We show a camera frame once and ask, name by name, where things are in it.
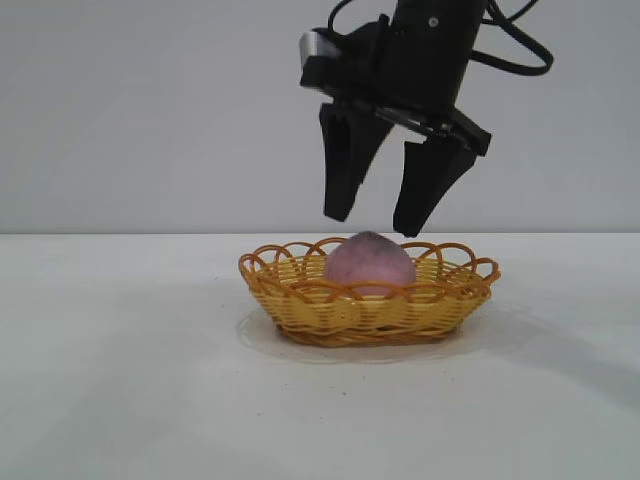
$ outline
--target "wire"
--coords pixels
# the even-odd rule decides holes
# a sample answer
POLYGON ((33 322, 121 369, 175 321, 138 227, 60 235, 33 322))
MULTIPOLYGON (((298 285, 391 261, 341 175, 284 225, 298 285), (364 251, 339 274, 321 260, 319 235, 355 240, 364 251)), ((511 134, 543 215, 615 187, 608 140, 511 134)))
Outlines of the wire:
MULTIPOLYGON (((332 36, 334 40, 339 40, 340 38, 344 37, 343 35, 338 34, 333 28, 336 16, 340 12, 340 10, 342 10, 351 2, 353 2, 353 0, 341 0, 329 14, 327 30, 329 32, 329 35, 332 36)), ((532 67, 528 65, 519 65, 503 58, 494 57, 493 55, 478 52, 476 50, 473 50, 471 52, 469 59, 516 75, 537 76, 547 73, 551 69, 551 65, 554 62, 554 58, 551 52, 547 50, 543 45, 541 45, 538 41, 536 41, 514 25, 514 22, 525 15, 529 10, 531 10, 531 8, 533 8, 536 3, 538 3, 538 0, 529 0, 524 7, 507 18, 502 13, 495 0, 488 0, 487 13, 491 18, 482 19, 482 24, 500 27, 509 36, 515 39, 520 45, 524 46, 534 55, 540 58, 544 62, 543 66, 532 67)))
MULTIPOLYGON (((524 7, 522 7, 516 13, 514 13, 509 18, 507 18, 507 20, 511 23, 514 23, 516 20, 524 16, 525 13, 531 10, 536 3, 538 3, 538 0, 529 0, 529 2, 524 7)), ((484 25, 495 25, 495 26, 498 25, 498 23, 491 18, 483 18, 482 23, 484 25)))
POLYGON ((337 34, 337 32, 333 29, 333 22, 335 21, 336 16, 340 12, 340 10, 349 5, 351 2, 353 2, 353 0, 342 0, 335 7, 333 7, 333 10, 331 10, 331 13, 329 14, 329 22, 327 24, 327 29, 331 34, 337 34))
POLYGON ((505 17, 502 11, 500 10, 500 7, 498 7, 498 4, 496 3, 495 0, 489 0, 489 4, 487 6, 487 12, 489 13, 489 15, 491 16, 491 18, 493 19, 493 21, 496 23, 497 26, 499 26, 502 30, 504 30, 509 36, 514 38, 520 45, 526 47, 534 55, 540 58, 544 62, 544 65, 539 67, 519 65, 517 63, 509 62, 508 60, 494 57, 493 55, 489 55, 483 52, 478 52, 475 50, 471 52, 470 60, 483 63, 490 67, 494 67, 499 70, 503 70, 505 72, 513 73, 516 75, 525 75, 525 76, 544 75, 551 69, 551 65, 553 64, 553 61, 554 61, 554 58, 551 52, 549 52, 549 50, 547 50, 544 46, 542 46, 536 40, 534 40, 529 35, 527 35, 522 30, 520 30, 518 27, 516 27, 513 24, 513 21, 505 17))

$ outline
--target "white table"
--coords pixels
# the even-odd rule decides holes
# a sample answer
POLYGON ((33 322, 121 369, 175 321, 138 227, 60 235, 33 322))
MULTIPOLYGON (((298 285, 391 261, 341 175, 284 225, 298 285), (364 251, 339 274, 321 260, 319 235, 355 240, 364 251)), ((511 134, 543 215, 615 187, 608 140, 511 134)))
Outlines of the white table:
POLYGON ((0 479, 640 478, 640 235, 423 235, 496 259, 491 302, 337 350, 237 270, 324 236, 0 237, 0 479))

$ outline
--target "gray wall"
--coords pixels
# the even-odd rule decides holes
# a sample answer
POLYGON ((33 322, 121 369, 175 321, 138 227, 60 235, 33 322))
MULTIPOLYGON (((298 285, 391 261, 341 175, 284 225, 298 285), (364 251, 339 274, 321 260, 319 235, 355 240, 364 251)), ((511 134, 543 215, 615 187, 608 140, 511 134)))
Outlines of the gray wall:
MULTIPOLYGON (((525 0, 501 0, 513 12, 525 0)), ((319 94, 300 34, 337 0, 0 0, 0 231, 391 229, 396 130, 347 224, 322 216, 319 94)), ((394 0, 357 0, 346 31, 394 0)), ((494 133, 435 231, 640 231, 640 2, 542 1, 551 74, 472 64, 459 107, 494 133)), ((500 30, 477 48, 537 60, 500 30)))

